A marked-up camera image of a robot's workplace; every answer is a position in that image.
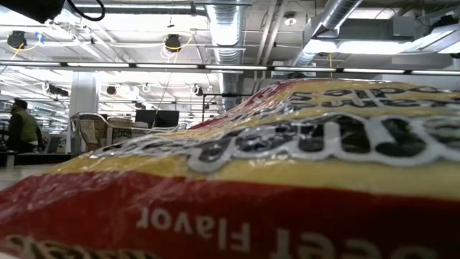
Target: man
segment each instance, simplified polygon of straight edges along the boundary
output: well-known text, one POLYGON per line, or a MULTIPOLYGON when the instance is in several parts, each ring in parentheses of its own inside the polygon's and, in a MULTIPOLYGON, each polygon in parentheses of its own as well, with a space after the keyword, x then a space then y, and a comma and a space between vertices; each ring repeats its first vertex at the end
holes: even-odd
POLYGON ((42 142, 42 133, 35 118, 27 113, 27 102, 15 99, 9 120, 8 150, 31 153, 42 142))

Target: green vest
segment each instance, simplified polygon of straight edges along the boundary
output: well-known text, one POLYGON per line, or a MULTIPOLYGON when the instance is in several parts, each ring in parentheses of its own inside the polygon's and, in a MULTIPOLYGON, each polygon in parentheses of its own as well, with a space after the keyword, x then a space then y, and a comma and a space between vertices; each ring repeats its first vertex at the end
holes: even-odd
POLYGON ((38 141, 37 138, 37 121, 25 110, 20 110, 17 114, 22 117, 21 141, 25 143, 38 141))

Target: plastic packaging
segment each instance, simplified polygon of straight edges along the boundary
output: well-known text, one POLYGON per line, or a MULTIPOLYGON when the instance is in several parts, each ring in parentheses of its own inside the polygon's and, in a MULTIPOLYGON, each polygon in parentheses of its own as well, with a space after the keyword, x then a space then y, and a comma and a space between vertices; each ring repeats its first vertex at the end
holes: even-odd
POLYGON ((0 193, 0 251, 43 258, 438 259, 460 252, 460 93, 291 80, 183 132, 0 193))

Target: computer monitor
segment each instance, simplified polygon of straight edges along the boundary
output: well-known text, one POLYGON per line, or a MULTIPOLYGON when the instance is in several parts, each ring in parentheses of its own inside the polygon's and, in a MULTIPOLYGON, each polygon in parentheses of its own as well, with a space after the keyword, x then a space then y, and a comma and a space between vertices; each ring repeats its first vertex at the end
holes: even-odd
POLYGON ((179 111, 136 110, 136 122, 146 122, 149 128, 175 127, 179 124, 179 111))

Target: ceiling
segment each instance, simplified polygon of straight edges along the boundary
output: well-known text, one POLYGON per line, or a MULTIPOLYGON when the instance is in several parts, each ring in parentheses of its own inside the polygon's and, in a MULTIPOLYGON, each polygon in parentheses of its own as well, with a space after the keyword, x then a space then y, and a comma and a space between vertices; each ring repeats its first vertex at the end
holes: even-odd
MULTIPOLYGON (((91 3, 94 1, 74 1, 75 3, 91 3)), ((105 4, 134 3, 133 1, 103 1, 105 4)), ((158 1, 136 1, 141 4, 156 4, 158 1)), ((276 36, 276 47, 270 53, 269 63, 290 60, 303 47, 303 30, 309 18, 323 11, 326 1, 289 1, 287 12, 295 12, 297 22, 287 26, 282 22, 276 36)), ((366 1, 350 16, 351 19, 390 19, 395 12, 408 7, 411 1, 366 1)), ((442 9, 457 6, 460 1, 424 1, 424 6, 415 5, 404 15, 413 17, 424 12, 439 12, 442 9)), ((266 22, 266 13, 270 1, 256 0, 244 11, 244 58, 243 64, 254 64, 259 43, 262 37, 262 26, 266 22)), ((36 32, 43 36, 43 43, 30 51, 21 51, 15 60, 48 60, 48 61, 98 61, 98 62, 130 62, 130 63, 215 63, 208 19, 202 16, 188 15, 153 15, 153 14, 107 14, 100 22, 81 20, 73 15, 58 17, 54 24, 39 24, 7 9, 0 9, 0 60, 10 60, 15 54, 6 39, 13 30, 26 32, 28 47, 37 42, 36 32), (182 45, 189 42, 169 60, 162 57, 163 40, 170 34, 180 35, 182 45)), ((447 55, 425 55, 423 62, 420 56, 394 55, 357 55, 331 53, 317 55, 313 62, 317 66, 358 67, 358 68, 399 68, 424 66, 424 68, 445 68, 451 65, 447 55)), ((183 112, 184 121, 193 125, 201 121, 202 98, 193 94, 191 86, 201 86, 205 93, 220 93, 217 73, 163 73, 163 72, 96 72, 101 82, 102 100, 122 100, 125 96, 110 96, 106 93, 108 86, 140 88, 140 97, 146 100, 171 101, 188 104, 165 105, 161 109, 177 109, 183 112), (142 86, 148 83, 148 91, 142 86)), ((51 99, 31 104, 48 107, 64 114, 68 111, 68 102, 52 101, 51 96, 43 91, 43 82, 53 83, 70 92, 72 71, 44 71, 26 68, 6 68, 0 75, 0 99, 22 97, 28 99, 51 99)), ((252 84, 245 83, 242 93, 249 94, 252 84)), ((101 112, 113 115, 133 113, 134 104, 102 103, 101 112)), ((219 105, 211 105, 209 115, 222 112, 219 105)))

